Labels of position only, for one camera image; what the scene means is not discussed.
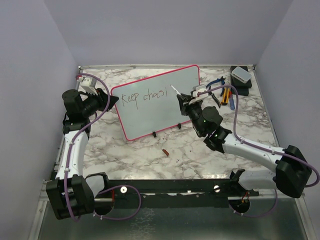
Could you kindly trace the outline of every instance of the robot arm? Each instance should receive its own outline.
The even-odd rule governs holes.
[[[232,131],[220,126],[223,118],[215,106],[201,108],[203,99],[208,96],[208,93],[204,93],[205,91],[204,85],[194,87],[191,95],[176,91],[181,114],[190,118],[198,137],[205,137],[204,143],[213,151],[240,156],[268,169],[242,171],[239,184],[246,190],[277,188],[287,196],[299,198],[312,170],[305,164],[279,153],[291,155],[306,162],[300,150],[291,145],[283,149],[243,137],[237,138]]]
[[[68,120],[63,121],[63,134],[65,139],[65,150],[55,180],[46,184],[46,193],[52,205],[57,219],[70,218],[70,212],[66,205],[66,193],[64,186],[67,171],[67,189],[70,206],[75,216],[92,213],[95,207],[95,196],[104,187],[107,179],[105,176],[96,175],[88,179],[82,176],[85,149],[88,144],[91,128],[88,127],[80,132],[73,142],[69,157],[69,166],[66,168],[69,145],[75,135],[90,123],[89,117],[96,111],[103,111],[108,102],[108,95],[101,88],[95,89],[95,81],[91,78],[81,78],[80,85],[86,92],[71,89],[63,93],[62,99],[66,109]],[[119,99],[109,96],[109,111]]]

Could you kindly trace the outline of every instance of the lavender wall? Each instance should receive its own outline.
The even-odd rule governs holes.
[[[79,65],[256,64],[292,0],[44,0]]]
[[[257,65],[257,74],[282,146],[300,148],[320,170],[320,2],[294,0]],[[320,185],[305,190],[320,239]]]
[[[77,65],[42,0],[0,7],[0,239],[27,239]]]

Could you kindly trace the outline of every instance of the screwdriver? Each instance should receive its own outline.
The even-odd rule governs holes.
[[[230,98],[230,109],[235,110],[235,101],[234,98],[232,97],[232,92],[230,91],[229,93],[229,98]]]
[[[225,88],[224,88],[224,91],[223,91],[223,96],[222,96],[221,105],[225,106],[225,105],[228,104],[229,92],[230,92],[230,88],[229,88],[229,87],[225,87]]]

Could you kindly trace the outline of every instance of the white marker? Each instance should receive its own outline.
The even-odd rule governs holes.
[[[176,92],[176,94],[181,95],[180,92],[178,92],[178,90],[177,90],[174,86],[172,86],[172,85],[170,85],[170,86],[171,86],[172,89]]]

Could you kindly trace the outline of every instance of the marble surface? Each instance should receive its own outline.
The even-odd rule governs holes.
[[[83,72],[101,78],[111,89],[174,68],[86,69]],[[247,139],[275,146],[268,116],[252,73],[249,96],[240,96],[237,133]],[[230,79],[226,67],[200,68],[201,82],[207,84],[221,76]],[[207,98],[203,106],[214,106]],[[235,111],[221,106],[222,126],[233,129]],[[126,141],[115,108],[92,125],[85,150],[83,175],[106,172],[110,179],[204,179],[228,178],[233,169],[264,169],[257,163],[231,154],[211,151],[198,138],[191,123],[167,129],[134,141]],[[166,156],[162,149],[169,152]]]

